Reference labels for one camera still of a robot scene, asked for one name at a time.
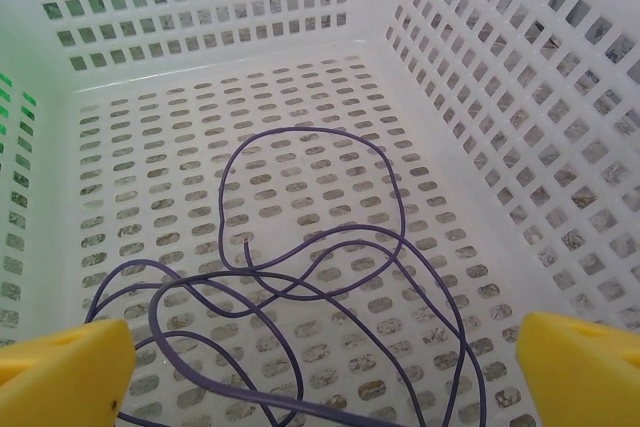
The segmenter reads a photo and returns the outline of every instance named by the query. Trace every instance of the cable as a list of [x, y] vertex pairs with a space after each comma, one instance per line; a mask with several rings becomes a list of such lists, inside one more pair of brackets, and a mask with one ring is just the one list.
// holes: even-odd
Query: cable
[[[323, 134], [332, 134], [339, 135], [343, 137], [347, 137], [351, 140], [359, 142], [361, 144], [366, 145], [371, 151], [377, 154], [383, 161], [387, 172], [389, 174], [390, 182], [393, 189], [393, 196], [398, 205], [398, 213], [400, 216], [400, 232], [396, 233], [395, 231], [385, 229], [382, 227], [378, 227], [375, 225], [367, 225], [367, 224], [350, 224], [350, 225], [342, 225], [339, 227], [335, 227], [320, 233], [313, 235], [311, 238], [302, 242], [298, 246], [292, 248], [288, 252], [281, 254], [279, 257], [276, 257], [273, 260], [268, 262], [264, 262], [262, 264], [254, 264], [251, 259], [251, 251], [249, 249], [249, 242], [245, 242], [243, 245], [245, 261], [247, 263], [247, 267], [237, 267], [231, 264], [227, 259], [224, 251], [224, 229], [225, 229], [225, 215], [224, 215], [224, 193], [226, 190], [226, 182], [229, 174], [232, 171], [233, 163], [236, 158], [241, 154], [241, 152], [251, 143], [270, 135], [277, 135], [283, 133], [290, 132], [313, 132], [313, 133], [323, 133]], [[417, 395], [413, 386], [411, 385], [411, 381], [407, 377], [404, 369], [398, 362], [398, 360], [393, 356], [391, 351], [384, 346], [384, 344], [375, 336], [375, 334], [367, 328], [366, 325], [362, 323], [349, 309], [342, 306], [335, 297], [339, 295], [343, 295], [345, 293], [351, 292], [354, 289], [364, 285], [366, 282], [375, 278], [384, 272], [391, 265], [394, 265], [400, 270], [400, 272], [404, 275], [404, 277], [408, 280], [410, 285], [413, 287], [415, 292], [420, 296], [422, 301], [431, 309], [431, 311], [435, 314], [435, 316], [449, 329], [453, 335], [456, 336], [459, 340], [460, 344], [460, 354], [458, 355], [458, 360], [456, 363], [456, 368], [453, 374], [453, 380], [451, 385], [451, 393], [449, 396], [449, 400], [447, 402], [447, 409], [445, 412], [445, 416], [443, 418], [443, 427], [447, 427], [451, 421], [451, 417], [453, 415], [453, 409], [455, 406], [456, 394], [458, 390], [458, 385], [460, 382], [460, 376], [462, 372], [462, 367], [464, 365], [464, 361], [466, 356], [469, 356], [471, 360], [473, 369], [475, 371], [477, 380], [478, 380], [478, 394], [480, 398], [480, 420], [479, 426], [486, 427], [487, 424], [487, 398], [486, 398], [486, 388], [484, 384], [484, 377], [482, 374], [482, 369], [476, 356], [473, 352], [473, 349], [469, 345], [466, 340], [466, 334], [464, 329], [464, 323], [462, 320], [462, 316], [460, 315], [460, 311], [458, 310], [455, 300], [453, 296], [449, 292], [446, 284], [442, 280], [442, 278], [438, 275], [435, 268], [429, 263], [429, 261], [422, 255], [420, 250], [415, 247], [411, 242], [406, 239], [406, 215], [404, 210], [404, 205], [402, 202], [402, 195], [400, 193], [400, 188], [398, 187], [398, 183], [396, 180], [396, 176], [393, 172], [391, 161], [386, 157], [384, 152], [372, 144], [371, 142], [358, 137], [354, 134], [350, 134], [345, 131], [326, 129], [322, 127], [284, 127], [278, 129], [272, 129], [260, 134], [254, 135], [244, 141], [231, 155], [227, 165], [225, 166], [221, 180], [220, 187], [218, 193], [218, 213], [220, 216], [220, 228], [218, 230], [218, 249], [220, 255], [220, 261], [227, 269], [226, 271], [214, 272], [209, 274], [200, 274], [194, 275], [190, 277], [181, 277], [175, 271], [167, 267], [166, 265], [148, 259], [136, 259], [124, 262], [115, 268], [112, 272], [110, 272], [104, 281], [100, 284], [98, 290], [94, 298], [91, 301], [89, 306], [85, 323], [93, 321], [96, 316], [109, 304], [111, 304], [116, 299], [121, 296], [130, 293], [132, 291], [137, 290], [154, 290], [153, 296], [151, 298], [151, 302], [149, 304], [149, 312], [148, 312], [148, 320], [149, 327], [151, 330], [152, 336], [139, 342], [135, 348], [136, 350], [150, 344], [156, 343], [160, 351], [165, 355], [167, 360], [173, 365], [173, 367], [182, 374], [185, 378], [189, 379], [195, 385], [206, 389], [209, 392], [219, 394], [225, 397], [230, 397], [238, 400], [243, 400], [246, 402], [257, 403], [260, 405], [262, 411], [264, 412], [269, 425], [273, 427], [286, 427], [295, 417], [297, 413], [304, 413], [320, 418], [324, 418], [327, 420], [331, 420], [334, 422], [339, 422], [341, 424], [351, 425], [354, 427], [399, 427], [397, 424], [390, 423], [387, 421], [371, 419], [368, 417], [363, 417], [356, 414], [351, 414], [347, 412], [336, 411], [334, 409], [330, 409], [328, 407], [314, 404], [304, 400], [304, 382], [302, 371], [300, 369], [300, 365], [298, 360], [291, 349], [290, 344], [288, 343], [285, 336], [280, 332], [277, 326], [271, 321], [271, 319], [264, 313], [265, 307], [275, 302], [276, 300], [287, 300], [291, 302], [315, 302], [315, 301], [325, 301], [330, 303], [333, 307], [341, 311], [347, 318], [349, 318], [355, 325], [357, 325], [360, 330], [376, 345], [376, 347], [389, 359], [389, 361], [393, 364], [393, 366], [398, 371], [398, 374], [405, 384], [409, 397], [411, 399], [411, 403], [416, 413], [416, 417], [421, 427], [426, 427], [426, 422], [424, 416], [422, 414]], [[358, 240], [350, 240], [339, 242], [334, 244], [333, 246], [323, 250], [311, 263], [311, 265], [300, 275], [299, 277], [293, 277], [290, 275], [270, 272], [267, 269], [271, 269], [276, 267], [283, 262], [291, 259], [296, 254], [302, 252], [303, 250], [309, 248], [314, 245], [316, 242], [319, 242], [323, 239], [326, 239], [332, 235], [345, 233], [345, 232], [375, 232], [379, 234], [384, 234], [392, 239], [397, 241], [397, 244], [393, 251], [383, 247], [381, 245], [375, 244], [373, 242], [369, 242], [366, 240], [358, 239]], [[323, 290], [315, 287], [312, 284], [309, 284], [306, 279], [314, 272], [316, 267], [331, 253], [336, 250], [345, 248], [345, 247], [370, 247], [380, 251], [387, 257], [387, 260], [377, 269], [375, 269], [372, 273], [364, 276], [357, 282], [354, 282], [346, 287], [336, 289], [330, 292], [324, 292]], [[420, 263], [426, 268], [429, 274], [434, 278], [436, 284], [442, 290], [445, 299], [447, 300], [451, 310], [453, 312], [453, 316], [455, 319], [455, 325], [449, 321], [445, 315], [438, 310], [435, 304], [426, 296], [426, 294], [422, 291], [420, 286], [416, 283], [404, 265], [398, 259], [398, 255], [402, 251], [403, 248], [408, 249], [413, 253]], [[123, 270], [127, 269], [131, 266], [138, 265], [146, 265], [153, 267], [155, 269], [160, 270], [167, 276], [169, 276], [172, 281], [168, 283], [141, 283], [134, 284], [131, 286], [127, 286], [124, 289], [121, 289], [111, 295], [108, 295], [104, 300], [100, 300], [103, 297], [108, 285], [113, 281], [113, 279], [121, 273]], [[262, 286], [266, 291], [271, 294], [271, 297], [265, 299], [259, 304], [254, 304], [247, 297], [242, 294], [236, 292], [231, 287], [227, 286], [225, 283], [221, 282], [225, 277], [250, 277], [255, 279], [259, 285]], [[274, 279], [279, 281], [288, 282], [288, 285], [282, 289], [277, 289], [270, 285], [267, 280]], [[214, 287], [225, 294], [229, 295], [233, 299], [237, 300], [239, 303], [244, 305], [245, 309], [237, 312], [227, 312], [220, 307], [216, 306], [212, 302], [210, 302], [202, 293], [200, 293], [195, 286], [197, 285], [206, 285], [209, 287]], [[211, 310], [215, 314], [228, 319], [238, 319], [242, 317], [246, 317], [248, 315], [257, 316], [271, 331], [276, 340], [280, 343], [281, 347], [284, 349], [287, 359], [291, 365], [293, 370], [293, 375], [295, 378], [296, 384], [296, 395], [295, 398], [283, 397], [280, 395], [269, 394], [260, 392], [255, 384], [251, 381], [249, 375], [242, 369], [239, 363], [229, 354], [222, 346], [217, 344], [216, 342], [194, 332], [188, 331], [173, 331], [173, 332], [163, 332], [160, 327], [160, 322], [158, 319], [158, 305], [163, 295], [165, 295], [169, 290], [175, 288], [184, 288], [189, 292], [198, 302], [200, 302], [206, 309]], [[309, 294], [301, 295], [301, 294], [293, 294], [291, 293], [293, 289], [303, 288], [309, 292]], [[193, 339], [197, 342], [203, 343], [209, 348], [218, 352], [228, 363], [229, 365], [238, 373], [242, 381], [247, 386], [247, 389], [233, 387], [221, 382], [217, 382], [213, 379], [207, 378], [204, 375], [200, 374], [192, 367], [190, 367], [180, 355], [175, 351], [175, 349], [171, 346], [168, 339], [172, 337], [185, 337]], [[289, 413], [281, 420], [278, 421], [271, 408], [280, 408], [288, 410]], [[143, 427], [166, 427], [164, 424], [159, 424], [157, 422], [152, 422], [144, 419], [139, 419], [133, 417], [128, 414], [119, 413], [118, 417], [127, 422], [140, 425]]]

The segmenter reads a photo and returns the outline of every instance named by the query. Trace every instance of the purple wire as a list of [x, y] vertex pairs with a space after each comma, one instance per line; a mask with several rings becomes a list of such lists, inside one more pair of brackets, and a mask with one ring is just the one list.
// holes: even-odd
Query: purple wire
[[[324, 232], [321, 232], [319, 234], [316, 234], [314, 236], [312, 236], [310, 239], [307, 239], [305, 242], [301, 243], [300, 245], [298, 245], [297, 247], [294, 247], [293, 249], [291, 249], [289, 252], [282, 254], [281, 256], [277, 257], [274, 260], [262, 263], [262, 264], [258, 264], [258, 265], [254, 265], [252, 260], [251, 260], [251, 256], [250, 256], [250, 250], [249, 250], [249, 244], [248, 242], [245, 242], [244, 244], [244, 254], [245, 254], [245, 259], [247, 261], [247, 265], [248, 267], [235, 267], [233, 265], [230, 264], [230, 262], [227, 260], [225, 253], [224, 253], [224, 228], [225, 228], [225, 216], [224, 216], [224, 209], [223, 209], [223, 198], [224, 198], [224, 191], [225, 191], [225, 186], [226, 186], [226, 181], [227, 181], [227, 177], [231, 171], [233, 162], [235, 161], [235, 159], [238, 157], [238, 155], [240, 155], [240, 153], [242, 152], [242, 150], [248, 146], [249, 144], [251, 144], [252, 142], [255, 142], [256, 140], [268, 136], [268, 135], [275, 135], [275, 134], [280, 134], [280, 133], [286, 133], [286, 132], [321, 132], [321, 133], [329, 133], [329, 134], [335, 134], [335, 135], [340, 135], [343, 137], [348, 137], [352, 140], [355, 140], [359, 143], [362, 143], [366, 146], [368, 146], [371, 150], [373, 150], [376, 154], [378, 154], [386, 168], [387, 171], [389, 173], [390, 176], [390, 180], [391, 180], [391, 184], [393, 187], [393, 191], [394, 191], [394, 195], [395, 195], [395, 199], [397, 201], [398, 204], [398, 208], [399, 208], [399, 214], [400, 214], [400, 233], [395, 233], [394, 231], [391, 231], [389, 229], [384, 229], [382, 227], [377, 227], [377, 226], [372, 226], [372, 225], [362, 225], [362, 224], [352, 224], [352, 225], [346, 225], [346, 226], [340, 226], [340, 227], [336, 227]], [[451, 420], [451, 416], [453, 414], [453, 408], [454, 408], [454, 404], [455, 404], [455, 399], [456, 399], [456, 394], [457, 394], [457, 388], [458, 388], [458, 384], [460, 381], [460, 375], [461, 375], [461, 371], [462, 371], [462, 366], [464, 364], [464, 359], [465, 359], [465, 353], [469, 355], [469, 358], [471, 360], [471, 363], [473, 365], [473, 368], [476, 372], [476, 376], [478, 378], [478, 387], [479, 387], [479, 396], [480, 396], [480, 422], [479, 425], [480, 427], [485, 427], [486, 426], [486, 421], [487, 421], [487, 405], [486, 405], [486, 389], [485, 389], [485, 385], [484, 385], [484, 378], [482, 375], [482, 370], [480, 368], [480, 365], [474, 355], [473, 349], [469, 346], [467, 340], [466, 340], [466, 334], [465, 334], [465, 330], [464, 330], [464, 323], [462, 321], [462, 317], [460, 315], [460, 312], [456, 306], [456, 303], [453, 299], [453, 297], [451, 296], [450, 292], [448, 291], [444, 281], [440, 278], [440, 276], [438, 275], [438, 273], [435, 271], [435, 268], [429, 263], [429, 261], [422, 255], [422, 253], [413, 245], [411, 244], [406, 238], [405, 238], [405, 234], [406, 234], [406, 218], [405, 218], [405, 211], [404, 211], [404, 205], [402, 202], [402, 196], [400, 195], [400, 189], [398, 187], [398, 184], [396, 182], [396, 178], [395, 178], [395, 174], [393, 172], [392, 166], [391, 166], [391, 162], [389, 161], [389, 159], [385, 156], [384, 152], [378, 148], [377, 146], [375, 146], [374, 144], [372, 144], [371, 142], [362, 139], [358, 136], [355, 136], [353, 134], [350, 134], [348, 132], [343, 132], [343, 131], [337, 131], [337, 130], [332, 130], [332, 129], [326, 129], [326, 128], [321, 128], [321, 127], [290, 127], [290, 128], [279, 128], [279, 129], [273, 129], [273, 130], [269, 130], [269, 131], [265, 131], [262, 132], [260, 134], [257, 134], [249, 139], [247, 139], [245, 142], [243, 142], [240, 147], [238, 147], [238, 149], [236, 149], [236, 151], [232, 154], [232, 156], [230, 157], [224, 171], [222, 174], [222, 178], [221, 178], [221, 182], [220, 182], [220, 188], [219, 188], [219, 195], [218, 195], [218, 211], [219, 211], [219, 215], [220, 215], [220, 229], [218, 231], [218, 244], [219, 244], [219, 253], [220, 253], [220, 260], [223, 263], [223, 265], [228, 269], [227, 272], [216, 272], [216, 273], [211, 273], [211, 274], [201, 274], [201, 275], [196, 275], [196, 276], [191, 276], [191, 277], [186, 277], [186, 278], [182, 278], [180, 275], [178, 275], [176, 272], [174, 272], [172, 269], [170, 269], [169, 267], [165, 266], [164, 264], [161, 264], [160, 262], [154, 261], [154, 260], [148, 260], [148, 259], [138, 259], [138, 260], [131, 260], [128, 262], [125, 262], [123, 264], [121, 264], [120, 266], [118, 266], [116, 269], [114, 269], [112, 272], [109, 273], [109, 275], [107, 275], [107, 277], [104, 279], [104, 281], [102, 282], [102, 284], [99, 286], [96, 295], [94, 296], [94, 298], [92, 299], [91, 305], [89, 306], [88, 312], [87, 312], [87, 316], [86, 316], [86, 320], [85, 322], [91, 322], [96, 316], [97, 314], [104, 309], [108, 304], [110, 304], [111, 302], [113, 302], [115, 299], [119, 298], [122, 295], [125, 295], [128, 292], [132, 292], [135, 290], [143, 290], [143, 289], [155, 289], [156, 292], [154, 293], [152, 300], [151, 300], [151, 304], [150, 304], [150, 309], [149, 309], [149, 325], [152, 331], [152, 337], [149, 339], [145, 339], [142, 342], [138, 343], [136, 345], [136, 350], [148, 345], [151, 342], [155, 342], [158, 347], [160, 348], [160, 350], [163, 352], [163, 354], [167, 357], [167, 359], [171, 362], [171, 364], [176, 368], [176, 370], [178, 372], [180, 372], [185, 378], [188, 378], [189, 380], [191, 380], [194, 384], [199, 385], [200, 387], [205, 388], [208, 391], [214, 392], [214, 393], [218, 393], [220, 395], [226, 396], [226, 397], [232, 397], [232, 398], [237, 398], [237, 399], [241, 399], [241, 400], [246, 400], [248, 402], [254, 402], [254, 403], [258, 403], [263, 412], [265, 413], [265, 415], [267, 416], [267, 419], [269, 420], [269, 423], [272, 426], [278, 426], [278, 427], [285, 427], [291, 420], [293, 420], [294, 416], [296, 415], [297, 412], [303, 412], [303, 413], [307, 413], [310, 415], [315, 415], [318, 417], [322, 417], [328, 420], [332, 420], [332, 421], [336, 421], [336, 422], [340, 422], [343, 424], [347, 424], [347, 425], [352, 425], [352, 426], [373, 426], [373, 427], [398, 427], [397, 424], [391, 424], [388, 422], [384, 422], [384, 421], [377, 421], [374, 419], [370, 419], [370, 418], [366, 418], [366, 417], [362, 417], [362, 416], [358, 416], [358, 415], [354, 415], [354, 414], [348, 414], [345, 412], [337, 412], [335, 410], [332, 409], [328, 409], [326, 407], [323, 406], [319, 406], [316, 404], [312, 404], [310, 402], [306, 402], [303, 401], [303, 381], [302, 381], [302, 372], [300, 370], [299, 364], [297, 362], [297, 359], [291, 349], [291, 347], [289, 346], [288, 342], [286, 341], [286, 339], [284, 338], [284, 336], [282, 335], [282, 333], [277, 329], [277, 327], [275, 326], [275, 324], [273, 324], [273, 322], [266, 316], [266, 314], [263, 313], [262, 309], [264, 309], [264, 307], [266, 307], [267, 305], [271, 304], [272, 302], [274, 302], [277, 299], [287, 299], [287, 300], [293, 300], [293, 301], [318, 301], [318, 300], [324, 300], [327, 301], [329, 303], [331, 303], [332, 305], [334, 305], [336, 308], [338, 308], [340, 311], [342, 311], [348, 318], [350, 318], [354, 323], [356, 323], [356, 325], [358, 325], [358, 327], [360, 327], [360, 329], [374, 342], [374, 344], [376, 344], [376, 346], [384, 353], [384, 355], [392, 362], [392, 364], [394, 365], [394, 367], [396, 368], [396, 370], [398, 371], [400, 377], [402, 378], [402, 380], [404, 381], [407, 390], [409, 391], [409, 395], [411, 397], [411, 401], [412, 404], [414, 406], [414, 409], [416, 411], [416, 415], [418, 417], [419, 423], [421, 425], [421, 427], [424, 427], [425, 421], [424, 421], [424, 417], [421, 413], [421, 409], [418, 403], [418, 399], [417, 396], [415, 394], [415, 391], [413, 390], [413, 387], [411, 386], [411, 383], [408, 379], [408, 377], [406, 376], [406, 373], [404, 372], [404, 369], [402, 369], [402, 367], [400, 366], [400, 364], [398, 363], [398, 361], [395, 359], [395, 357], [393, 356], [393, 354], [391, 354], [391, 352], [375, 337], [375, 335], [364, 325], [362, 324], [361, 321], [359, 321], [348, 309], [346, 309], [345, 307], [343, 307], [338, 301], [336, 301], [334, 299], [334, 297], [350, 292], [356, 288], [358, 288], [359, 286], [365, 284], [366, 282], [368, 282], [369, 280], [373, 279], [374, 277], [376, 277], [377, 275], [379, 275], [380, 273], [382, 273], [384, 270], [386, 270], [389, 266], [391, 266], [392, 264], [395, 263], [395, 265], [399, 268], [399, 270], [402, 272], [402, 274], [407, 278], [407, 280], [409, 281], [409, 283], [411, 284], [411, 286], [414, 288], [414, 290], [416, 291], [416, 293], [421, 297], [421, 299], [425, 302], [425, 304], [433, 311], [433, 313], [438, 317], [438, 319], [440, 319], [445, 326], [459, 339], [460, 341], [460, 355], [458, 356], [458, 361], [456, 363], [456, 369], [453, 375], [453, 381], [452, 381], [452, 387], [451, 387], [451, 394], [449, 396], [449, 401], [447, 404], [447, 410], [445, 413], [445, 417], [443, 420], [443, 427], [448, 426], [450, 420]], [[309, 246], [313, 245], [315, 242], [318, 242], [324, 238], [327, 238], [331, 235], [334, 234], [338, 234], [338, 233], [344, 233], [344, 232], [350, 232], [350, 231], [357, 231], [357, 230], [364, 230], [364, 231], [371, 231], [371, 232], [376, 232], [376, 233], [382, 233], [385, 234], [391, 238], [395, 238], [398, 241], [397, 246], [395, 247], [394, 251], [391, 252], [390, 250], [386, 249], [385, 247], [382, 247], [378, 244], [372, 243], [372, 242], [368, 242], [365, 240], [353, 240], [353, 241], [346, 241], [346, 242], [340, 242], [338, 244], [335, 244], [327, 249], [325, 249], [311, 264], [311, 266], [300, 276], [300, 277], [291, 277], [285, 274], [279, 274], [279, 273], [274, 273], [274, 272], [266, 272], [265, 270], [270, 268], [270, 267], [274, 267], [288, 259], [290, 259], [291, 257], [293, 257], [294, 255], [296, 255], [297, 253], [305, 250], [306, 248], [308, 248]], [[343, 287], [341, 289], [337, 289], [331, 292], [324, 292], [320, 289], [318, 289], [317, 287], [308, 284], [307, 282], [305, 282], [305, 280], [312, 274], [312, 272], [315, 270], [315, 268], [322, 262], [322, 260], [324, 260], [329, 254], [331, 254], [332, 252], [342, 248], [342, 247], [349, 247], [349, 246], [367, 246], [367, 247], [372, 247], [375, 248], [379, 251], [381, 251], [383, 254], [385, 254], [388, 259], [387, 261], [379, 268], [377, 268], [374, 272], [372, 272], [371, 274], [368, 274], [367, 276], [365, 276], [364, 278], [358, 280], [357, 282], [350, 284], [346, 287]], [[420, 262], [425, 266], [425, 268], [429, 271], [429, 273], [432, 275], [432, 277], [435, 279], [436, 284], [440, 287], [440, 289], [443, 291], [445, 298], [447, 299], [447, 301], [449, 302], [449, 305], [451, 306], [451, 309], [453, 311], [453, 315], [455, 317], [455, 323], [457, 325], [457, 329], [456, 326], [454, 326], [445, 316], [444, 314], [442, 314], [442, 312], [440, 312], [436, 306], [433, 304], [433, 302], [431, 302], [431, 300], [424, 294], [424, 292], [422, 292], [422, 289], [418, 286], [418, 284], [415, 282], [415, 280], [413, 280], [413, 278], [411, 277], [411, 275], [409, 274], [409, 272], [406, 270], [406, 268], [402, 265], [402, 263], [398, 260], [398, 254], [400, 253], [402, 247], [405, 246], [407, 247], [409, 250], [412, 251], [412, 253], [414, 255], [416, 255], [418, 257], [418, 259], [420, 260]], [[119, 273], [122, 272], [124, 269], [126, 269], [127, 267], [131, 267], [133, 265], [149, 265], [151, 267], [157, 268], [159, 270], [161, 270], [163, 273], [165, 273], [166, 275], [168, 275], [171, 279], [173, 279], [172, 282], [170, 283], [166, 283], [166, 284], [160, 284], [160, 283], [142, 283], [142, 284], [134, 284], [128, 287], [125, 287], [124, 289], [111, 294], [109, 296], [107, 296], [102, 302], [100, 302], [100, 298], [102, 297], [102, 295], [104, 294], [104, 291], [106, 289], [106, 287], [108, 286], [108, 284], [115, 278], [115, 276]], [[211, 279], [214, 278], [218, 278], [218, 277], [226, 277], [226, 276], [231, 276], [231, 277], [252, 277], [254, 278], [263, 288], [265, 288], [267, 291], [269, 291], [272, 296], [267, 298], [266, 300], [264, 300], [263, 302], [259, 303], [258, 305], [254, 305], [248, 298], [242, 296], [241, 294], [237, 293], [236, 291], [234, 291], [233, 289], [231, 289], [230, 287], [226, 286], [225, 284], [213, 281]], [[279, 279], [279, 280], [285, 280], [287, 282], [289, 282], [289, 285], [287, 287], [285, 287], [282, 290], [278, 290], [272, 286], [270, 286], [269, 284], [267, 284], [264, 281], [264, 278], [273, 278], [273, 279]], [[215, 304], [211, 303], [209, 300], [207, 300], [203, 294], [201, 294], [198, 290], [196, 290], [193, 285], [196, 284], [205, 284], [205, 285], [209, 285], [212, 287], [215, 287], [223, 292], [225, 292], [227, 295], [230, 295], [231, 297], [235, 298], [236, 300], [240, 301], [240, 303], [242, 303], [243, 305], [245, 305], [246, 310], [242, 310], [239, 312], [226, 312], [222, 309], [220, 309], [219, 307], [215, 306]], [[294, 376], [296, 378], [296, 384], [297, 384], [297, 395], [295, 399], [290, 399], [290, 398], [284, 398], [281, 396], [277, 396], [274, 394], [266, 394], [263, 392], [259, 392], [257, 390], [257, 388], [255, 387], [255, 385], [251, 382], [251, 380], [249, 379], [248, 375], [246, 374], [246, 372], [244, 370], [242, 370], [242, 368], [240, 367], [240, 365], [235, 361], [235, 359], [233, 359], [233, 357], [224, 350], [224, 348], [222, 348], [221, 346], [217, 345], [215, 342], [207, 339], [206, 337], [203, 337], [199, 334], [195, 334], [192, 332], [186, 332], [186, 331], [174, 331], [174, 332], [168, 332], [168, 333], [164, 333], [162, 332], [160, 325], [159, 325], [159, 320], [158, 320], [158, 316], [157, 316], [157, 308], [158, 308], [158, 303], [160, 298], [162, 297], [162, 295], [164, 295], [165, 292], [167, 292], [169, 289], [171, 288], [175, 288], [175, 287], [184, 287], [191, 295], [194, 296], [194, 298], [200, 302], [201, 304], [203, 304], [207, 309], [212, 310], [213, 312], [215, 312], [216, 314], [225, 317], [225, 318], [241, 318], [241, 317], [245, 317], [247, 315], [256, 315], [260, 318], [260, 320], [262, 320], [265, 325], [267, 325], [269, 327], [269, 329], [271, 330], [271, 332], [273, 333], [274, 337], [276, 337], [276, 339], [278, 340], [278, 342], [280, 342], [281, 346], [284, 348], [285, 352], [287, 353], [287, 357], [289, 358], [289, 361], [291, 362], [292, 368], [293, 368], [293, 373]], [[311, 292], [313, 292], [313, 295], [294, 295], [294, 294], [290, 294], [289, 292], [291, 292], [291, 290], [293, 290], [296, 287], [303, 287]], [[168, 343], [168, 341], [166, 340], [166, 338], [168, 337], [178, 337], [178, 336], [182, 336], [182, 337], [190, 337], [193, 338], [195, 340], [198, 340], [202, 343], [205, 343], [206, 345], [208, 345], [209, 347], [213, 348], [214, 350], [216, 350], [217, 352], [219, 352], [228, 362], [229, 364], [234, 368], [234, 370], [238, 373], [238, 375], [240, 375], [240, 377], [243, 379], [243, 381], [245, 382], [245, 384], [247, 385], [247, 387], [249, 388], [249, 390], [245, 390], [245, 389], [240, 389], [237, 387], [231, 387], [231, 386], [227, 386], [225, 384], [216, 382], [212, 379], [208, 379], [206, 377], [204, 377], [203, 375], [201, 375], [200, 373], [196, 372], [195, 370], [193, 370], [186, 362], [184, 362], [180, 356], [177, 354], [177, 352], [175, 352], [175, 350], [170, 346], [170, 344]], [[273, 416], [269, 406], [271, 407], [277, 407], [277, 408], [283, 408], [283, 409], [287, 409], [289, 410], [289, 414], [283, 419], [282, 422], [277, 423], [275, 417]], [[143, 420], [143, 419], [137, 419], [133, 416], [127, 415], [127, 414], [119, 414], [120, 418], [123, 420], [126, 420], [128, 422], [137, 424], [137, 425], [141, 425], [144, 427], [166, 427], [163, 424], [159, 424], [159, 423], [155, 423], [155, 422], [151, 422], [151, 421], [147, 421], [147, 420]]]

